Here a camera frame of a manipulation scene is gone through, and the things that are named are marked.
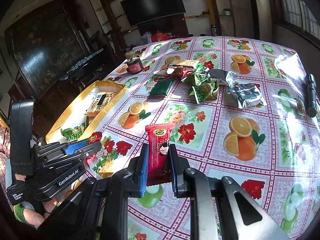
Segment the left hand green glove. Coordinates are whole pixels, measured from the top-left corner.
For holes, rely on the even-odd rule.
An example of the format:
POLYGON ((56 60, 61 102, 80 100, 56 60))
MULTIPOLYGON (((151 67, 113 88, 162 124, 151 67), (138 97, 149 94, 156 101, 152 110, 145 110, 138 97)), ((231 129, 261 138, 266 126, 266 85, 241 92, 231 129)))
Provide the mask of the left hand green glove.
POLYGON ((21 202, 13 206, 13 212, 15 218, 34 228, 38 228, 53 212, 53 210, 60 205, 59 200, 54 198, 48 202, 42 203, 44 213, 38 213, 29 202, 21 202))

